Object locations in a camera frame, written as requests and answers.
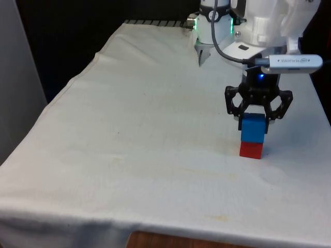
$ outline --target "green led light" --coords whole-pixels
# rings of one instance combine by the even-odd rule
[[[233,25],[233,18],[231,18],[231,27],[230,27],[230,33],[233,34],[234,25]]]

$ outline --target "gray wall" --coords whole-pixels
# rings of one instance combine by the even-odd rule
[[[0,165],[29,132],[46,99],[14,0],[0,0]]]

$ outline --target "white tablecloth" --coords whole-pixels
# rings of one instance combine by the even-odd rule
[[[0,167],[0,242],[124,248],[135,230],[265,247],[331,246],[331,128],[309,75],[261,161],[238,156],[224,89],[181,28],[124,24]]]

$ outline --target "wooden floor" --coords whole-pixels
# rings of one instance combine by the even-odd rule
[[[247,248],[174,236],[134,232],[130,235],[127,248]]]

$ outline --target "white robot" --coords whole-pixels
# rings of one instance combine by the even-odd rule
[[[321,0],[201,0],[195,19],[198,34],[196,50],[199,64],[208,58],[209,49],[229,63],[243,68],[239,87],[228,86],[225,100],[228,114],[239,120],[239,130],[249,105],[264,107],[266,131],[276,119],[282,119],[293,95],[278,87],[280,74],[313,73],[323,66],[318,55],[301,55],[298,39],[317,12]],[[233,26],[230,11],[242,20]],[[224,45],[232,38],[232,43]],[[235,106],[233,98],[243,98]],[[270,103],[277,97],[281,105],[272,111]]]

